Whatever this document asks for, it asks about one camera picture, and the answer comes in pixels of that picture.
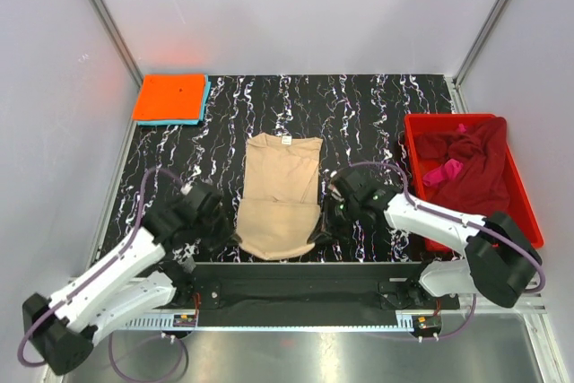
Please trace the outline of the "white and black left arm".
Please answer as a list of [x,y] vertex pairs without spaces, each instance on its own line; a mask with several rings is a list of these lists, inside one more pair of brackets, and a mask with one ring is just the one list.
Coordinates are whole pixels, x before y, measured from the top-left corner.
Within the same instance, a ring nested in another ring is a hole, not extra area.
[[19,362],[29,365],[24,346],[31,344],[42,358],[39,365],[63,376],[100,341],[144,313],[197,304],[193,264],[167,258],[186,242],[219,242],[232,233],[214,186],[182,187],[174,200],[139,214],[127,237],[84,274],[49,297],[34,293],[22,304]]

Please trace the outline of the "beige t-shirt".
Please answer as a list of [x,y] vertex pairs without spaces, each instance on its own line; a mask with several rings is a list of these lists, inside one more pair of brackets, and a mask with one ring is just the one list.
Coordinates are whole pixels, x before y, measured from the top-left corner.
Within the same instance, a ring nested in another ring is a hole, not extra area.
[[243,194],[236,232],[239,246],[275,261],[300,257],[321,213],[319,162],[323,140],[260,133],[247,141]]

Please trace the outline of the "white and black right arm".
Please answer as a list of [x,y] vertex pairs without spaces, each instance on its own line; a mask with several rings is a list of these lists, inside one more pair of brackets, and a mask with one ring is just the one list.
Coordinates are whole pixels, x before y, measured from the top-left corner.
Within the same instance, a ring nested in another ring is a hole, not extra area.
[[353,168],[332,176],[324,204],[316,242],[340,239],[358,222],[431,239],[458,254],[455,261],[423,262],[402,282],[382,283],[379,293],[393,309],[419,308],[451,294],[480,294],[511,309],[542,267],[542,259],[507,214],[458,213]]

